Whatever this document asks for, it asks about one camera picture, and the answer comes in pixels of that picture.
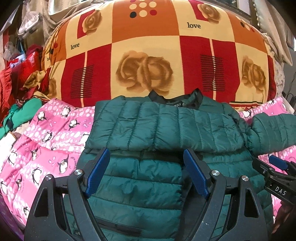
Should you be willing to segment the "person's right hand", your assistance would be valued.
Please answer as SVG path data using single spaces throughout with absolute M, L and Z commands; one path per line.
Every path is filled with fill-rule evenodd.
M 277 212 L 277 216 L 275 218 L 275 222 L 273 225 L 272 234 L 276 233 L 276 231 L 287 221 L 289 216 L 291 216 L 292 212 L 295 211 L 295 205 L 291 205 L 284 201 L 281 201 L 281 207 Z

